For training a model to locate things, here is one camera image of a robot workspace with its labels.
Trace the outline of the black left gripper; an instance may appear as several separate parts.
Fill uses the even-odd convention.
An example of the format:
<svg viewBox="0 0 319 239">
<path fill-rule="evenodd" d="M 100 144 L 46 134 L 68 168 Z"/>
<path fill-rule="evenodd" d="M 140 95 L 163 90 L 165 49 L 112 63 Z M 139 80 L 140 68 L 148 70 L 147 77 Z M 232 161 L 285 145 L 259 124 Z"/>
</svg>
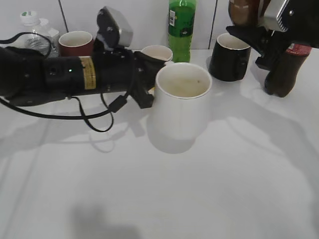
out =
<svg viewBox="0 0 319 239">
<path fill-rule="evenodd" d="M 149 75 L 156 75 L 166 61 L 122 47 L 106 50 L 102 41 L 95 39 L 93 63 L 96 73 L 94 94 L 126 92 L 140 109 L 153 106 L 154 96 L 149 93 L 148 83 L 138 78 L 137 68 Z"/>
</svg>

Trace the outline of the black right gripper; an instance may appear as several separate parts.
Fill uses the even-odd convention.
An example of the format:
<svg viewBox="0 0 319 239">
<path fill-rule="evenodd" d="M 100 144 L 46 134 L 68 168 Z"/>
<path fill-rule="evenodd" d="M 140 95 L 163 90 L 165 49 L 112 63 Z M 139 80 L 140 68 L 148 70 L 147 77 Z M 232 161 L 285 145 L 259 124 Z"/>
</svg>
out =
<svg viewBox="0 0 319 239">
<path fill-rule="evenodd" d="M 319 2 L 317 0 L 290 0 L 283 14 L 286 32 L 267 30 L 254 26 L 227 26 L 226 31 L 239 38 L 260 56 L 256 65 L 272 70 L 281 55 L 292 44 L 319 47 Z"/>
</svg>

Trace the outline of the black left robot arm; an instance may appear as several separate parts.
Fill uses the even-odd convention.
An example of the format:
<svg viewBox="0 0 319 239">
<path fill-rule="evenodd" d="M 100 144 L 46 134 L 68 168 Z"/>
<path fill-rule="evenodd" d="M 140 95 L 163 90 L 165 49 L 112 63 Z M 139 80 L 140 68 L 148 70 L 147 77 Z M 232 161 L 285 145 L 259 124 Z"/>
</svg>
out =
<svg viewBox="0 0 319 239">
<path fill-rule="evenodd" d="M 148 90 L 165 66 L 140 51 L 106 50 L 96 40 L 87 57 L 46 58 L 40 52 L 0 49 L 0 95 L 16 107 L 31 107 L 68 97 L 128 92 L 141 108 L 150 107 Z"/>
</svg>

